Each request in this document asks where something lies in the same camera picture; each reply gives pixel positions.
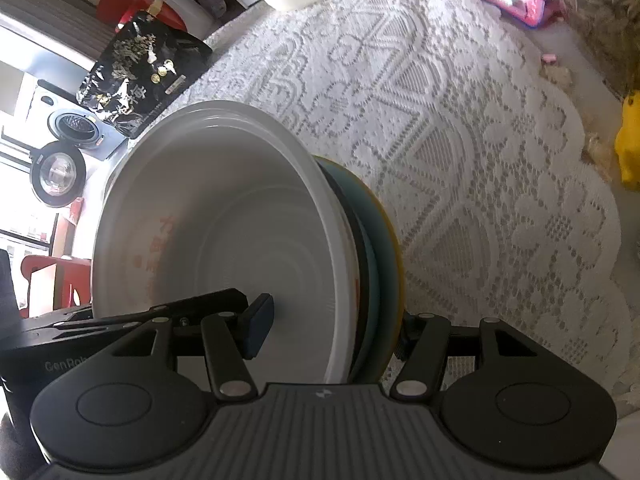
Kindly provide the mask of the yellow toy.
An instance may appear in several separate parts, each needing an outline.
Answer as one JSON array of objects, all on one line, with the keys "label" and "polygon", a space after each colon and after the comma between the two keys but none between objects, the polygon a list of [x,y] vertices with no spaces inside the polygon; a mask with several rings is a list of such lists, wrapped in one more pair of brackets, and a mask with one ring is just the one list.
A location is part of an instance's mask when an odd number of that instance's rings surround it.
[{"label": "yellow toy", "polygon": [[639,191],[640,182],[640,99],[639,91],[624,99],[622,123],[616,133],[614,150],[620,165],[620,180],[628,190]]}]

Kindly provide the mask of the red plastic stool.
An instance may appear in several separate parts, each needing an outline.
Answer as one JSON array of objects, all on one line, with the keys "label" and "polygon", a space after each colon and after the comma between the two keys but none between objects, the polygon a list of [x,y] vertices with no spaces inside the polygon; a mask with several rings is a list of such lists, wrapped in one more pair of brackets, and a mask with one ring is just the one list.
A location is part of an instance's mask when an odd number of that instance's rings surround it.
[{"label": "red plastic stool", "polygon": [[49,253],[23,258],[21,272],[27,281],[22,318],[35,318],[55,310],[85,306],[91,300],[91,260],[72,257],[77,222],[84,206],[76,198],[56,216]]}]

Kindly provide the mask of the blue enamel bowl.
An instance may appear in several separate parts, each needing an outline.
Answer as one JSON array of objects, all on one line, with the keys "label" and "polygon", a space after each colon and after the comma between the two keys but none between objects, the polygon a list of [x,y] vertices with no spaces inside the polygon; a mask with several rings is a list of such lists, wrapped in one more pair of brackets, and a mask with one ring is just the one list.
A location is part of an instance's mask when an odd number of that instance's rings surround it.
[{"label": "blue enamel bowl", "polygon": [[378,382],[394,352],[404,315],[404,269],[397,237],[367,185],[332,160],[318,157],[316,162],[347,214],[360,268],[366,274],[349,380]]}]

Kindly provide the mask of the black plum snack bag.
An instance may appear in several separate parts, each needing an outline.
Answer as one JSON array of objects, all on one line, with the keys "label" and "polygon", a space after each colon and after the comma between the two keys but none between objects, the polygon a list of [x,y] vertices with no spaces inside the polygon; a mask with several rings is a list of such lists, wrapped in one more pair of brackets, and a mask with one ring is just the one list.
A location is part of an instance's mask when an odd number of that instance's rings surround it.
[{"label": "black plum snack bag", "polygon": [[213,50],[203,41],[139,11],[101,53],[76,99],[134,140],[212,61]]}]

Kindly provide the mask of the white paper noodle bowl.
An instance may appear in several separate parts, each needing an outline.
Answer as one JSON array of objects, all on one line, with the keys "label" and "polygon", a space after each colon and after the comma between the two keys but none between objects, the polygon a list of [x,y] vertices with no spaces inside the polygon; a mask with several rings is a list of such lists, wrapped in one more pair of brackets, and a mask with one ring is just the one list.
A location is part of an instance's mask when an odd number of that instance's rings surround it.
[{"label": "white paper noodle bowl", "polygon": [[254,381],[344,382],[359,299],[346,214],[318,162],[268,114],[207,101],[155,125],[108,190],[92,257],[99,318],[234,288],[269,294]]}]

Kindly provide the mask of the white lace tablecloth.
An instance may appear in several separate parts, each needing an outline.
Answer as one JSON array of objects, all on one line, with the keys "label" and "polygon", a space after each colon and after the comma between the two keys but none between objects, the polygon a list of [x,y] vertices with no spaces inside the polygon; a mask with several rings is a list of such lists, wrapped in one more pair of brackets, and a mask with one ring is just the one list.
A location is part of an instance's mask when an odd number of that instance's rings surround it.
[{"label": "white lace tablecloth", "polygon": [[480,0],[258,4],[208,40],[179,106],[238,101],[345,166],[390,216],[406,307],[502,318],[639,406],[620,216],[537,49]]}]

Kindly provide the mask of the clear glass snack jar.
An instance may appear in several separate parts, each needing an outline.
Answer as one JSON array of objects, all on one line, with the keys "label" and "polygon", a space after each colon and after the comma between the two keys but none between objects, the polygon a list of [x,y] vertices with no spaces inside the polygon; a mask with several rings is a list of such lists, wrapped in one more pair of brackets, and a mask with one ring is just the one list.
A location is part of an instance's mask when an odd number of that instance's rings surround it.
[{"label": "clear glass snack jar", "polygon": [[619,98],[639,88],[639,0],[550,0]]}]

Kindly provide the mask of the grey washing machine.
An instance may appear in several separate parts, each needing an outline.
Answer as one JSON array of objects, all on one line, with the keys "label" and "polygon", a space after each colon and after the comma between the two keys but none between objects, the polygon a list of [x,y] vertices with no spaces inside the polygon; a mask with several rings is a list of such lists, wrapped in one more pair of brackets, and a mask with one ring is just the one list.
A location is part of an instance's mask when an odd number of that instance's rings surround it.
[{"label": "grey washing machine", "polygon": [[87,178],[126,138],[77,103],[74,96],[39,79],[27,123],[32,155],[30,182],[46,205],[62,208],[84,192]]}]

